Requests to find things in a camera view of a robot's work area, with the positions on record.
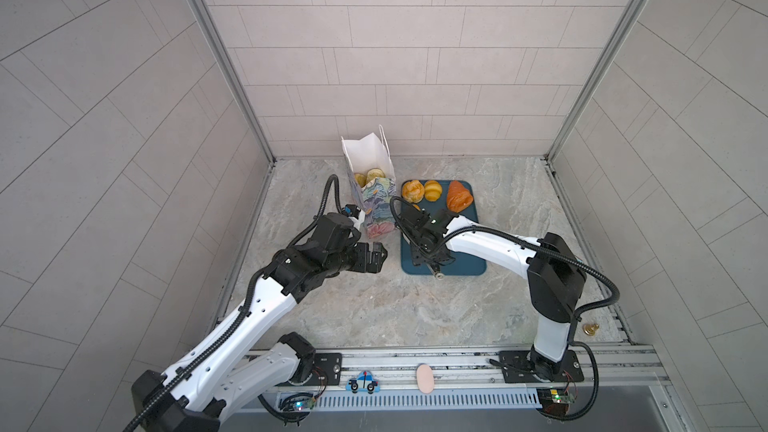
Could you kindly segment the reddish brown croissant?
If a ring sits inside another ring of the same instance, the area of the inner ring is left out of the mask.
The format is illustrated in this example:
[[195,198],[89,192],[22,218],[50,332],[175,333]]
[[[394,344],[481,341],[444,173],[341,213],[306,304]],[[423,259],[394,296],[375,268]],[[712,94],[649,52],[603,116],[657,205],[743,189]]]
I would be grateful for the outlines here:
[[474,196],[460,181],[451,181],[446,195],[446,207],[454,213],[460,213],[474,203]]

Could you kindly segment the braided bread roll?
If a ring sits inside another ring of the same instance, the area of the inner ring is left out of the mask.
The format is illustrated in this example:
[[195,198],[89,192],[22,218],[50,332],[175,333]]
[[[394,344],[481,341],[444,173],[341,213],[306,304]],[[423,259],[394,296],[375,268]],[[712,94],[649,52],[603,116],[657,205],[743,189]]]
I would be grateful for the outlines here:
[[374,181],[377,178],[386,178],[386,177],[387,175],[382,169],[373,168],[366,173],[366,182],[369,183],[371,181]]

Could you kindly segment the floral paper gift bag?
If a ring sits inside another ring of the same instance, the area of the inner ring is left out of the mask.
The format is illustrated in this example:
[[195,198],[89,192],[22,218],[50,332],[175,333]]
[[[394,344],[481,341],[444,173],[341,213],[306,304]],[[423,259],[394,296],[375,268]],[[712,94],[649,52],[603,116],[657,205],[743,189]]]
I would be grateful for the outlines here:
[[[390,147],[382,125],[361,139],[342,139],[342,151],[354,203],[365,212],[364,231],[369,239],[382,237],[395,229],[390,200],[397,194],[397,180]],[[377,178],[360,188],[354,173],[366,176],[373,168],[382,169],[387,177]]]

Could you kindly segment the metal tongs with white tips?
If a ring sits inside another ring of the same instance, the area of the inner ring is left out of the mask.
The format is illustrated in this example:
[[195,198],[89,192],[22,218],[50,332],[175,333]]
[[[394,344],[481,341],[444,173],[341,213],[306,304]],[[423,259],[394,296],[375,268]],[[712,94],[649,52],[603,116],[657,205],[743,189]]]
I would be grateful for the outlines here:
[[432,274],[433,274],[433,276],[434,276],[436,279],[438,279],[438,280],[441,280],[441,279],[443,279],[443,278],[444,278],[444,274],[443,274],[443,272],[442,272],[442,270],[441,270],[441,267],[440,267],[440,265],[433,265],[433,266],[431,267],[431,269],[432,269]]

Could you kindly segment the ring shaped donut bread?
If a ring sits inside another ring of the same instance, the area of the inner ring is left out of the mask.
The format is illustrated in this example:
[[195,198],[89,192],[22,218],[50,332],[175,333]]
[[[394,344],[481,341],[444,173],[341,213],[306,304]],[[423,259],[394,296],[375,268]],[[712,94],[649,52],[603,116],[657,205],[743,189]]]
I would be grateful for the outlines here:
[[364,188],[367,184],[366,176],[360,173],[354,173],[354,179],[360,188]]

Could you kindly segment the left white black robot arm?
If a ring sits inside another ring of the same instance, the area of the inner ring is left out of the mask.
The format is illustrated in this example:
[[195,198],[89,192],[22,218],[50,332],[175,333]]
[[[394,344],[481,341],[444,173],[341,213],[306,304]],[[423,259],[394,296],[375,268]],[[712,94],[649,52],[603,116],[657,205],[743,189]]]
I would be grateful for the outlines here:
[[354,204],[321,206],[312,222],[255,272],[238,308],[196,347],[162,372],[132,385],[136,415],[126,430],[217,431],[242,406],[284,382],[313,373],[315,348],[290,333],[263,356],[246,353],[326,279],[344,271],[378,273],[387,258],[379,242],[361,239],[365,213]]

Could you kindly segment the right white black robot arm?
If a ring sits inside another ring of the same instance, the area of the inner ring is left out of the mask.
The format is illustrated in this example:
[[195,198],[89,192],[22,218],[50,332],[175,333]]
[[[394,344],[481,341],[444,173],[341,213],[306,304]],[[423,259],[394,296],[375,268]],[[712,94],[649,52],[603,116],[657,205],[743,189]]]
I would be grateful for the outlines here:
[[390,201],[395,225],[410,246],[411,261],[439,277],[456,254],[478,257],[527,280],[539,318],[528,362],[544,381],[559,378],[581,316],[620,298],[603,273],[575,258],[562,238],[530,239],[473,222],[450,210],[434,216],[401,197]]

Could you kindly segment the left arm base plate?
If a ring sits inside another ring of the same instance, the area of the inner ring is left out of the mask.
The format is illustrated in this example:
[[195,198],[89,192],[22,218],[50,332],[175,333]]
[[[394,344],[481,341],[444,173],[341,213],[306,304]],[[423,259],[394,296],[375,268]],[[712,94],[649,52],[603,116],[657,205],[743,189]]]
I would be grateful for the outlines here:
[[310,375],[303,386],[338,386],[341,381],[342,362],[341,353],[317,353]]

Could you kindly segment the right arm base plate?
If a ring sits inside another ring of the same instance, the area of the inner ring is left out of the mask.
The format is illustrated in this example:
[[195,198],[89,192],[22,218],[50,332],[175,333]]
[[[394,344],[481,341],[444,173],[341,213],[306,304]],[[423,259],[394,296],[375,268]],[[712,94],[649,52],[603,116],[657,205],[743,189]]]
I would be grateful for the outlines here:
[[567,350],[560,362],[553,362],[532,350],[501,351],[497,361],[501,364],[505,383],[584,381],[580,359],[573,350]]

